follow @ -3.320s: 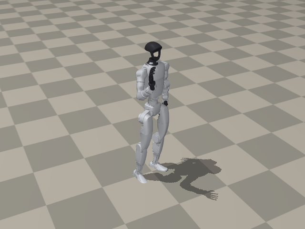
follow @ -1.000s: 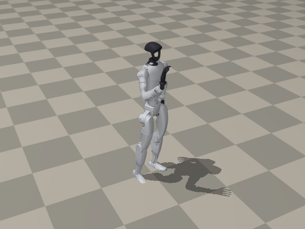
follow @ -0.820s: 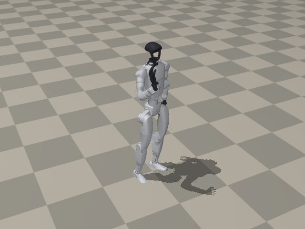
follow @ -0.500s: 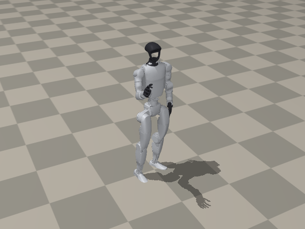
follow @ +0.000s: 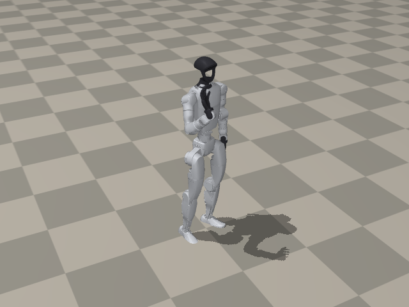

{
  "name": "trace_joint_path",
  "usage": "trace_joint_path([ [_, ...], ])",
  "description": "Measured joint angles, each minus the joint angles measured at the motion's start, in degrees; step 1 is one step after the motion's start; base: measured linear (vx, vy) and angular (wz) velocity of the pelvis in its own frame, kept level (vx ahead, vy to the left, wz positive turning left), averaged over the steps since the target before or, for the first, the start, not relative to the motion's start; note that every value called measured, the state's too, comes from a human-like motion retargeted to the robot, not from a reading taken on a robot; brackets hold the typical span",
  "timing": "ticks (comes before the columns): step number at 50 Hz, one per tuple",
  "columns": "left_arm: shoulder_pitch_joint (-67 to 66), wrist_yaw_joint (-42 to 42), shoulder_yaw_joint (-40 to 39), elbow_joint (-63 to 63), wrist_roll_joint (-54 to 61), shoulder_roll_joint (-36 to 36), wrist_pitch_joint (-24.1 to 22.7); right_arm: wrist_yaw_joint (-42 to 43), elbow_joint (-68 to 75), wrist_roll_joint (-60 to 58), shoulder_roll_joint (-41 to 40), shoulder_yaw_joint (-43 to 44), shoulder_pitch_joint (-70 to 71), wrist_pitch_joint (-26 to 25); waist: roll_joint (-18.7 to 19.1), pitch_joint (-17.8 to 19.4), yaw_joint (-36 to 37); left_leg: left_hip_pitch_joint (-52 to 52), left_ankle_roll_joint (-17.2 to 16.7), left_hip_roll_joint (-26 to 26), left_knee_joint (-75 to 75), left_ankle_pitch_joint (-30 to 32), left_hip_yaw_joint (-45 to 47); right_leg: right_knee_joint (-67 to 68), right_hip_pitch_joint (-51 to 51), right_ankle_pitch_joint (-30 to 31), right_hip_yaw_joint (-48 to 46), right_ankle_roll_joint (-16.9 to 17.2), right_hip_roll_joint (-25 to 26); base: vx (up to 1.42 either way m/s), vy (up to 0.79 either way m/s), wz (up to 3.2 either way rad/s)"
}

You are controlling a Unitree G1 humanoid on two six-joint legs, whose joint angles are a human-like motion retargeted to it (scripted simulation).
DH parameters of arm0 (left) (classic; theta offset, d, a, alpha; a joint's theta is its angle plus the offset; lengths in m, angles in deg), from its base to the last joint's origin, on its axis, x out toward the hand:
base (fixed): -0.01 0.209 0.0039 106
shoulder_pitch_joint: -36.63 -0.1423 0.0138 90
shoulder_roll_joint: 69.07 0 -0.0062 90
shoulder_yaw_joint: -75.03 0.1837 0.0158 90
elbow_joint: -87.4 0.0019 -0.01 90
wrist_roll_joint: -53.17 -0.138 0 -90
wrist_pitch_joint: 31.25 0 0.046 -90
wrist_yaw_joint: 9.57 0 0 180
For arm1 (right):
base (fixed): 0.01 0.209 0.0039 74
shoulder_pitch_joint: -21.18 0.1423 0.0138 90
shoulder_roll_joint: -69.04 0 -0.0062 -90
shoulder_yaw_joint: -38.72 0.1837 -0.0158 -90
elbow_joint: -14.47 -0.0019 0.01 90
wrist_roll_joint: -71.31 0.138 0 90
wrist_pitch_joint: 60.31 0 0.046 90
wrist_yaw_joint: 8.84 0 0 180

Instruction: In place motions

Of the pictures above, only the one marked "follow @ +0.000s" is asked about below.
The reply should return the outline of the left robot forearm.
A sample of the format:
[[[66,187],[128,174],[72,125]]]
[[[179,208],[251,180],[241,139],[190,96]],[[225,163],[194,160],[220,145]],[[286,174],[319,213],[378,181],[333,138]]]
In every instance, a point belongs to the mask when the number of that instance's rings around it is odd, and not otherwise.
[[[218,124],[219,124],[219,126],[218,126],[218,128],[219,128],[219,139],[222,137],[222,136],[225,136],[226,137],[226,140],[228,139],[228,135],[227,135],[227,131],[228,131],[228,129],[227,129],[227,122],[228,122],[228,117],[226,117],[226,118],[224,118],[224,119],[222,119],[222,120],[218,120]]]

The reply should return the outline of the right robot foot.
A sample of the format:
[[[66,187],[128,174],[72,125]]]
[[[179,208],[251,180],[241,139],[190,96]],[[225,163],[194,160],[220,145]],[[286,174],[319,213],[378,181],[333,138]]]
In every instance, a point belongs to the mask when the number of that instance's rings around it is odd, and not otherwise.
[[[178,233],[181,234],[185,240],[187,240],[189,243],[195,244],[198,242],[198,240],[196,239],[196,237],[192,234],[191,231],[188,231],[185,233],[183,231],[183,225],[181,225],[178,229]]]

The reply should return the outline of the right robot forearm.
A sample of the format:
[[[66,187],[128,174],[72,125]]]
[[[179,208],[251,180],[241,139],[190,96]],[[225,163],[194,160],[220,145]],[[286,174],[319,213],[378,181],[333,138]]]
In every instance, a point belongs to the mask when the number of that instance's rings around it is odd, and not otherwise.
[[[214,110],[211,111],[213,118],[212,119],[208,119],[207,116],[204,114],[202,115],[200,118],[198,118],[197,120],[193,121],[192,123],[188,123],[185,126],[185,133],[189,134],[191,132],[199,132],[203,127],[205,127],[206,125],[209,124],[210,121],[214,120],[217,116],[216,112]]]

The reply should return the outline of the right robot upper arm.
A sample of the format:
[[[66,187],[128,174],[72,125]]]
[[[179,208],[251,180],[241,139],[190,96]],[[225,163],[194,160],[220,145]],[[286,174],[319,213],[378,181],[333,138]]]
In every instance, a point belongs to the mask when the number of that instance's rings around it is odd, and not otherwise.
[[[184,95],[181,98],[181,104],[183,106],[183,119],[184,124],[192,123],[194,120],[194,105],[197,102],[196,92],[192,91]],[[197,134],[196,131],[189,133],[190,135]]]

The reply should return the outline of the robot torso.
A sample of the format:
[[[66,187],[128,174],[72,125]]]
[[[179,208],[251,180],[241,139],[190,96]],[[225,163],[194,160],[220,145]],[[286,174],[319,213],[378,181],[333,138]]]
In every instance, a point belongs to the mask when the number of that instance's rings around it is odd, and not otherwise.
[[[201,155],[202,156],[209,155],[214,149],[215,138],[211,136],[211,133],[213,133],[213,131],[211,131],[211,130],[216,128],[217,122],[219,120],[219,112],[220,112],[221,88],[214,81],[210,82],[209,84],[211,84],[212,87],[210,89],[206,89],[206,96],[207,96],[207,93],[210,91],[210,96],[209,96],[210,107],[213,108],[213,110],[216,112],[217,116],[216,116],[216,118],[214,120],[210,121],[208,125],[203,127],[198,132],[197,137],[193,140],[193,143],[192,143],[193,149],[195,147],[201,149]],[[194,105],[194,120],[193,121],[197,120],[202,115],[206,114],[204,112],[205,109],[204,109],[204,107],[202,105],[201,96],[200,96],[200,92],[202,90],[202,88],[200,88],[200,87],[204,87],[204,86],[205,85],[200,84],[200,86],[198,86],[198,87],[193,86],[189,90],[189,92],[195,91],[196,92],[196,97],[197,97],[197,102]]]

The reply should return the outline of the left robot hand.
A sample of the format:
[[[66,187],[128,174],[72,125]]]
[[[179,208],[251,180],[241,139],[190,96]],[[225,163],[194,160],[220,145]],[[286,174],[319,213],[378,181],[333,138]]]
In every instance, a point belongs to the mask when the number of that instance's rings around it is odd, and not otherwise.
[[[225,148],[226,148],[226,143],[227,143],[226,137],[225,137],[225,136],[222,136],[222,137],[220,138],[220,141],[224,143],[224,146],[225,146]]]

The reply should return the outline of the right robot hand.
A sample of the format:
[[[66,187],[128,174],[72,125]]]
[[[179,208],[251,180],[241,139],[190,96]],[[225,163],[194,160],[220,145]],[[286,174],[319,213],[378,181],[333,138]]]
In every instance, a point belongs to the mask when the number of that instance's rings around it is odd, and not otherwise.
[[[203,105],[203,107],[205,109],[204,112],[206,113],[207,118],[210,120],[210,119],[213,118],[213,115],[212,115],[212,112],[211,112],[213,110],[213,108],[210,107],[210,102],[209,102],[210,91],[207,93],[207,96],[206,96],[206,89],[208,87],[209,87],[209,85],[206,85],[206,86],[203,87],[203,89],[200,92],[200,96],[201,96],[202,105]]]

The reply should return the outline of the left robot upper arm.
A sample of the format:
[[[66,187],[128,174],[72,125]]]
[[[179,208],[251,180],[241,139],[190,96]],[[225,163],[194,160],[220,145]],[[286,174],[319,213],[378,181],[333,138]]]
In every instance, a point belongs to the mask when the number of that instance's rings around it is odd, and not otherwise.
[[[226,104],[226,93],[228,90],[228,87],[220,82],[216,82],[220,88],[221,88],[221,101],[220,101],[220,112],[219,112],[219,119],[222,120],[226,117],[228,117],[229,113],[228,110],[224,107]]]

